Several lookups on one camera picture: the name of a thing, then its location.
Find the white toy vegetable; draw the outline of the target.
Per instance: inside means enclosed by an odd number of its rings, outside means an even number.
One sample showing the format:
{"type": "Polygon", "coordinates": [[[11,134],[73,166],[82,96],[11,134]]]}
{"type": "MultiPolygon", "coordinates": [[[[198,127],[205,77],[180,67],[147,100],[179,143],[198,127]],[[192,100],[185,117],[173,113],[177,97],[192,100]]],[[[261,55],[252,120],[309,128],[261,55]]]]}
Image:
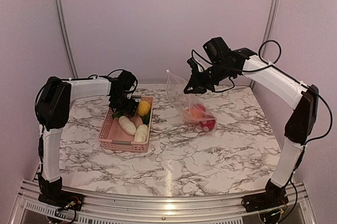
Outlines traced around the white toy vegetable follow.
{"type": "Polygon", "coordinates": [[[148,133],[148,126],[146,124],[140,125],[136,129],[134,142],[145,142],[147,139],[147,133],[148,133]]]}
{"type": "Polygon", "coordinates": [[[121,116],[118,119],[118,123],[123,131],[128,135],[135,135],[136,126],[135,124],[126,116],[121,116]]]}

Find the orange toy orange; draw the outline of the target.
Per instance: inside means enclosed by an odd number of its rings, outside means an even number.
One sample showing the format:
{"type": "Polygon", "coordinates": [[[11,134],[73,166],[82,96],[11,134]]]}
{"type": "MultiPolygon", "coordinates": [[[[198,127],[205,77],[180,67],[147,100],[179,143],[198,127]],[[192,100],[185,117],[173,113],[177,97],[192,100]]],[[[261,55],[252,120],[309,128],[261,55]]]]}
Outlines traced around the orange toy orange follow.
{"type": "Polygon", "coordinates": [[[188,109],[188,112],[192,119],[201,119],[204,116],[204,111],[202,109],[199,109],[197,107],[192,107],[188,109]]]}

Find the clear pink zip top bag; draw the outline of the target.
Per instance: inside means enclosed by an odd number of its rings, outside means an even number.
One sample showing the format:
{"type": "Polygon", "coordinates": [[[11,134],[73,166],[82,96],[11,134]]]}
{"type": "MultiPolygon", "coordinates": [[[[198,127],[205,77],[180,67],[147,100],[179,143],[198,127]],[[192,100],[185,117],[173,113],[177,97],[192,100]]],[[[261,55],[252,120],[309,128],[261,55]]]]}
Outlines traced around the clear pink zip top bag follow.
{"type": "Polygon", "coordinates": [[[166,70],[166,72],[168,74],[166,82],[167,100],[177,110],[179,115],[182,116],[186,123],[194,124],[199,130],[202,131],[200,122],[209,118],[216,119],[216,117],[208,108],[206,108],[206,112],[204,112],[204,116],[201,119],[192,119],[188,109],[194,107],[194,104],[204,104],[197,98],[195,94],[184,94],[184,88],[187,85],[187,80],[172,74],[170,70],[166,70]]]}

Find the pink perforated plastic basket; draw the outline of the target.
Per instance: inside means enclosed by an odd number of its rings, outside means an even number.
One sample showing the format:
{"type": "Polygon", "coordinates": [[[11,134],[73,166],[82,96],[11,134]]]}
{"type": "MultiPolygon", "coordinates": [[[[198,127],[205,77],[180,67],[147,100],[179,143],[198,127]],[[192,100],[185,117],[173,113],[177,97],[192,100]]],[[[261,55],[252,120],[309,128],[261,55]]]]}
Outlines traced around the pink perforated plastic basket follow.
{"type": "Polygon", "coordinates": [[[131,118],[109,109],[98,139],[112,151],[147,152],[150,142],[154,97],[136,96],[140,108],[131,118]]]}

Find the red toy apple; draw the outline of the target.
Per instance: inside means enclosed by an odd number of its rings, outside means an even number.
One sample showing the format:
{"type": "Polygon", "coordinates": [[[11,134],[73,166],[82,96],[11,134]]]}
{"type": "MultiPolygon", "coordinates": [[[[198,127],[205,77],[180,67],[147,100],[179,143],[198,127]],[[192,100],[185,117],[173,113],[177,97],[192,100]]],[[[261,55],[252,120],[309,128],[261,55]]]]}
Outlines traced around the red toy apple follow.
{"type": "Polygon", "coordinates": [[[200,127],[204,132],[212,131],[216,126],[216,119],[209,118],[200,122],[200,127]]]}
{"type": "Polygon", "coordinates": [[[194,111],[206,112],[206,107],[202,104],[194,104],[194,111]]]}

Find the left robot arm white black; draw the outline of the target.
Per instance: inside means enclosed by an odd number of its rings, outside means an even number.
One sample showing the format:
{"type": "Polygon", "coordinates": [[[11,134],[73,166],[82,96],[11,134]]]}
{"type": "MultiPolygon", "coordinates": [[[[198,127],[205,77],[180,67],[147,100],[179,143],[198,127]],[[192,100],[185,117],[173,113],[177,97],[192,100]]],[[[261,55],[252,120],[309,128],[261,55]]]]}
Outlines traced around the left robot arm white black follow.
{"type": "Polygon", "coordinates": [[[56,206],[63,205],[67,199],[62,190],[59,161],[61,134],[68,122],[72,103],[79,99],[107,96],[113,111],[128,116],[136,112],[137,104],[131,94],[136,90],[138,80],[129,71],[119,69],[118,72],[117,77],[97,75],[60,79],[51,76],[36,96],[34,109],[40,130],[40,192],[56,206]]]}

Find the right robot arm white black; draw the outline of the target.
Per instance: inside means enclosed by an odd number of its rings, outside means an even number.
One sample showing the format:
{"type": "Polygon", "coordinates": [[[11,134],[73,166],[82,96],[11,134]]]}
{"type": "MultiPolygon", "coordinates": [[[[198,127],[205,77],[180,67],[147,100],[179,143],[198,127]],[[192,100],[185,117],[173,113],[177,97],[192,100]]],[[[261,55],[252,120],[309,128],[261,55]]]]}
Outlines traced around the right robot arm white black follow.
{"type": "Polygon", "coordinates": [[[243,75],[267,88],[281,98],[293,111],[285,125],[285,140],[276,169],[261,195],[261,203],[272,207],[281,199],[282,190],[288,185],[292,174],[301,162],[308,136],[316,121],[318,88],[277,69],[274,63],[263,60],[258,52],[243,47],[230,49],[221,37],[212,38],[203,45],[208,56],[207,69],[199,67],[191,57],[187,63],[192,70],[184,89],[186,94],[215,92],[215,86],[224,79],[243,75]]]}

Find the yellow toy lemon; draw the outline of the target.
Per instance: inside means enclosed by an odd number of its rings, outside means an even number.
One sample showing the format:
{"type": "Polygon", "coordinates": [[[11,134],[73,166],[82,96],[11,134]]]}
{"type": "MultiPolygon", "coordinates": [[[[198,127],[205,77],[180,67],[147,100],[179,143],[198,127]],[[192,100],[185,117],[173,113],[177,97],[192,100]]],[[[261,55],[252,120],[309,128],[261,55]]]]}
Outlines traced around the yellow toy lemon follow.
{"type": "Polygon", "coordinates": [[[146,100],[142,100],[137,107],[137,114],[139,116],[146,116],[151,110],[151,103],[146,100]]]}

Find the aluminium front rail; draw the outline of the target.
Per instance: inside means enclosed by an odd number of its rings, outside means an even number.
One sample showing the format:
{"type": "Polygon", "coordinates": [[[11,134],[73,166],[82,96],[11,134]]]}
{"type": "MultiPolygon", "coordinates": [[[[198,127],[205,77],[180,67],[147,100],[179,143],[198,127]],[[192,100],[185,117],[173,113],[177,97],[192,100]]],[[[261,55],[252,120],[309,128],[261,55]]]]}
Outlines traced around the aluminium front rail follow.
{"type": "Polygon", "coordinates": [[[134,196],[66,187],[84,196],[80,211],[58,212],[39,202],[39,186],[24,180],[9,223],[47,223],[50,218],[76,223],[260,223],[260,212],[246,212],[244,192],[215,196],[134,196]]]}

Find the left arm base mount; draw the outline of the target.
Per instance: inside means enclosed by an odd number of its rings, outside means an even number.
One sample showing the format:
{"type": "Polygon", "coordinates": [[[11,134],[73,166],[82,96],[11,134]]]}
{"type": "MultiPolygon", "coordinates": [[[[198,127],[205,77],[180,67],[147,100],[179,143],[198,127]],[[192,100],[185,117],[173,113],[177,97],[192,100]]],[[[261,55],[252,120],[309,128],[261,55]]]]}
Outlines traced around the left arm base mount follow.
{"type": "Polygon", "coordinates": [[[39,177],[39,196],[38,200],[51,206],[59,207],[62,210],[71,202],[74,202],[73,207],[76,211],[80,211],[84,201],[84,195],[80,193],[63,190],[62,178],[54,182],[49,182],[43,177],[39,177]]]}

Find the left aluminium frame post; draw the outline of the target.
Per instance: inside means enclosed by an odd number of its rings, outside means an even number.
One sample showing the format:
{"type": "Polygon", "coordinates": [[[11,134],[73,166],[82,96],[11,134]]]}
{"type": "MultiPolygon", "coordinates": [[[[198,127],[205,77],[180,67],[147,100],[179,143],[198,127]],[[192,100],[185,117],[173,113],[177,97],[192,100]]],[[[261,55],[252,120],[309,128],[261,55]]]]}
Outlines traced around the left aluminium frame post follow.
{"type": "Polygon", "coordinates": [[[70,39],[67,33],[66,20],[65,20],[62,0],[54,0],[54,2],[55,2],[55,7],[56,7],[58,24],[59,24],[60,31],[61,31],[61,37],[62,37],[64,50],[66,54],[66,59],[67,59],[67,62],[70,68],[71,76],[72,78],[77,78],[78,73],[77,73],[75,60],[74,60],[72,49],[71,49],[70,39]]]}

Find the aluminium frame post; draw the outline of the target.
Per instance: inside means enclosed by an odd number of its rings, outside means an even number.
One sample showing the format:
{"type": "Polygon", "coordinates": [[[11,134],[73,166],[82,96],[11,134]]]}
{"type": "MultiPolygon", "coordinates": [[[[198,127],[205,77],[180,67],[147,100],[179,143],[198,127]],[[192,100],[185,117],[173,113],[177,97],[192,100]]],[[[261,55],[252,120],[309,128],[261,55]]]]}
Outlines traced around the aluminium frame post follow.
{"type": "Polygon", "coordinates": [[[264,31],[263,42],[269,40],[272,35],[274,24],[277,17],[280,0],[271,0],[270,10],[267,18],[267,23],[264,31]]]}
{"type": "Polygon", "coordinates": [[[66,20],[65,20],[62,0],[54,0],[54,2],[55,2],[55,7],[56,7],[58,24],[59,24],[60,31],[61,31],[61,37],[62,37],[64,50],[66,54],[66,59],[67,59],[67,62],[70,68],[71,76],[72,78],[77,78],[78,73],[77,73],[75,60],[74,60],[72,49],[71,49],[70,39],[67,33],[66,20]]]}

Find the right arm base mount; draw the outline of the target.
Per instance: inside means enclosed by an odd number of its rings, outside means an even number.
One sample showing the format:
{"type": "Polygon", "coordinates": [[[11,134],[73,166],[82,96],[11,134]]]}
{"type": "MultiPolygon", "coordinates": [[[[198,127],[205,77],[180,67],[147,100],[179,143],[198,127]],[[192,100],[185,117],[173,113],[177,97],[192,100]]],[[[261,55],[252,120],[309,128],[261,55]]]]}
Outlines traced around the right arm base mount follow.
{"type": "Polygon", "coordinates": [[[289,203],[285,190],[287,185],[288,182],[284,186],[278,187],[269,179],[264,192],[244,196],[241,205],[245,208],[246,212],[285,206],[289,203]]]}

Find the right aluminium frame post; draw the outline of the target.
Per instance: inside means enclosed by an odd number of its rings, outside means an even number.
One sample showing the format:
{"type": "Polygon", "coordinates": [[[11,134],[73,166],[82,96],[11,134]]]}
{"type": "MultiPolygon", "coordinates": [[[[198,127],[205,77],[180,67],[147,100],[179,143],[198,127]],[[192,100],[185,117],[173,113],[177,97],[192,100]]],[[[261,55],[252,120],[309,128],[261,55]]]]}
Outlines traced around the right aluminium frame post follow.
{"type": "Polygon", "coordinates": [[[264,31],[263,42],[269,40],[272,35],[274,24],[277,17],[280,0],[271,0],[270,10],[267,18],[267,23],[264,31]]]}

